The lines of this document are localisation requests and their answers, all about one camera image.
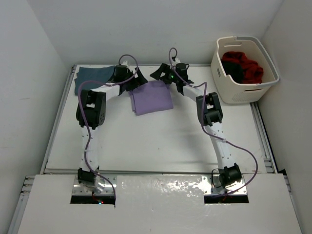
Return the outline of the lavender garment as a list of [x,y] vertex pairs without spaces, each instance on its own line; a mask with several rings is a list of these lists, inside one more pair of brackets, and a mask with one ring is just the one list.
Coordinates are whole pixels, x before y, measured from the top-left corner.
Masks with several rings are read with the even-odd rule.
[[149,81],[128,94],[136,116],[174,108],[169,85],[162,81]]

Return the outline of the blue t shirt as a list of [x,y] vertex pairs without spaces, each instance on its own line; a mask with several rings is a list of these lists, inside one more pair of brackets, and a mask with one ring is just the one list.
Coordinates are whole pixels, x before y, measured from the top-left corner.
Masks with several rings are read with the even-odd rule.
[[78,95],[79,86],[85,81],[97,81],[100,83],[107,83],[114,73],[114,66],[103,67],[103,68],[86,68],[80,67],[77,73],[75,81],[75,96]]

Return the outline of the black garment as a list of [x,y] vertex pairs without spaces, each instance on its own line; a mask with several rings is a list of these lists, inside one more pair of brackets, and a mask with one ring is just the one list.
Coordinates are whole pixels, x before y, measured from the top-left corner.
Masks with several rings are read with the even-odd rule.
[[230,75],[236,83],[242,83],[244,79],[244,73],[239,64],[229,61],[222,61],[222,66],[226,75]]

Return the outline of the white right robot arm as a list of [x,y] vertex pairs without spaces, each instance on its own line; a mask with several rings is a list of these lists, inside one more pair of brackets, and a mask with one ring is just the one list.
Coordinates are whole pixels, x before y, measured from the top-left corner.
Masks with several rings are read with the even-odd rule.
[[202,129],[210,137],[218,163],[218,183],[211,179],[212,186],[225,189],[242,179],[238,164],[233,160],[222,129],[223,112],[216,92],[207,93],[207,83],[195,85],[188,76],[189,64],[161,64],[150,77],[165,84],[175,84],[177,91],[196,103],[197,117]]

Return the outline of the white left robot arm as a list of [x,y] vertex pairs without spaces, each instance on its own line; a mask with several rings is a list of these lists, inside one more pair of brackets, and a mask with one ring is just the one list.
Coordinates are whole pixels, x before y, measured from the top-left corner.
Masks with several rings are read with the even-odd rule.
[[106,118],[106,102],[147,83],[138,67],[132,72],[126,65],[117,65],[107,82],[86,80],[78,87],[76,119],[81,127],[83,155],[78,180],[95,185],[99,174],[98,130]]

